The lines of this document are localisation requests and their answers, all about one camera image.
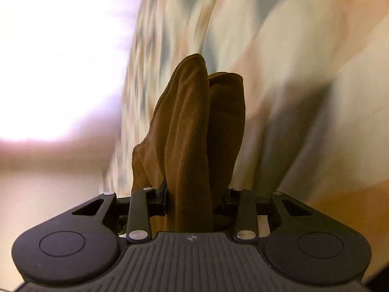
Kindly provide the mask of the brown long-sleeve shirt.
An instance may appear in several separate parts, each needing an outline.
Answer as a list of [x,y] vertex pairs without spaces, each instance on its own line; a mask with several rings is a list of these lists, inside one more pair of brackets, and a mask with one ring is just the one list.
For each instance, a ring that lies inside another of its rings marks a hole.
[[209,74],[199,54],[175,68],[145,139],[134,147],[133,190],[166,183],[169,208],[153,233],[207,233],[228,189],[245,128],[243,79]]

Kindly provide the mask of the pink sheer curtain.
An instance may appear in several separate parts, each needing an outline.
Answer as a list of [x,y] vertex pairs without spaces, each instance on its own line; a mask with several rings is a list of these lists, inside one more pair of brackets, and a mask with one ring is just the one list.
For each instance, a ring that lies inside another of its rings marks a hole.
[[121,96],[86,116],[63,138],[52,141],[1,141],[1,171],[50,167],[106,169],[121,132]]

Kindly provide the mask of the checkered pastel quilt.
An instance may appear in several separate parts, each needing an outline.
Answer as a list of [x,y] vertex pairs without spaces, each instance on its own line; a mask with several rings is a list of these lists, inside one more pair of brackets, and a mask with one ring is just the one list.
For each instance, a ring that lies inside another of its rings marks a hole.
[[243,77],[231,185],[282,191],[368,240],[388,264],[388,0],[142,0],[104,189],[132,189],[133,148],[173,70],[201,54]]

